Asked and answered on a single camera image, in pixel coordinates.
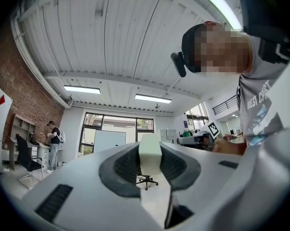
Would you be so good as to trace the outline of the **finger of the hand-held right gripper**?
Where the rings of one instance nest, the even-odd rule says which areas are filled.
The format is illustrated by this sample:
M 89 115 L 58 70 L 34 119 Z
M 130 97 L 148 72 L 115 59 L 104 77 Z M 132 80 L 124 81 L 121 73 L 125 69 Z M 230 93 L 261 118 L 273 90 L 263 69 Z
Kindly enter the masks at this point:
M 177 138 L 177 143 L 180 145 L 196 145 L 201 141 L 200 136 L 189 136 L 189 137 L 179 137 Z

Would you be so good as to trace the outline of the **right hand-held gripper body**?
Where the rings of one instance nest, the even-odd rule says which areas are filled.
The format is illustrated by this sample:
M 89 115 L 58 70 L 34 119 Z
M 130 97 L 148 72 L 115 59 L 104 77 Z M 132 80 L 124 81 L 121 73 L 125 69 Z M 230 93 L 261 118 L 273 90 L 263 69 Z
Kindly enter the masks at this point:
M 215 122 L 209 122 L 199 129 L 200 135 L 208 137 L 204 140 L 204 150 L 212 151 L 215 145 L 215 140 L 220 136 L 220 130 Z

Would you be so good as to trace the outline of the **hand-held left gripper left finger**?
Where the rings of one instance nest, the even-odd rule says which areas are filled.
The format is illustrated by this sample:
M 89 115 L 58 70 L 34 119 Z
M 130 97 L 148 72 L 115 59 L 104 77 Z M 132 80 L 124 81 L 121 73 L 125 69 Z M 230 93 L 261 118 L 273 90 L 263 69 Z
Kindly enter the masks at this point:
M 136 186 L 138 143 L 74 159 L 22 199 L 40 231 L 159 231 Z

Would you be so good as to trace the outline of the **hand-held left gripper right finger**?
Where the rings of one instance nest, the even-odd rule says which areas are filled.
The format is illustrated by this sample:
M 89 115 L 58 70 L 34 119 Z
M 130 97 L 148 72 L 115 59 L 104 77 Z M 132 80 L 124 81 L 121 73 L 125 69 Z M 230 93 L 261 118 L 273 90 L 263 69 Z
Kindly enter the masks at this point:
M 164 225 L 173 228 L 205 213 L 237 169 L 241 157 L 167 142 L 160 147 L 160 170 L 171 187 Z

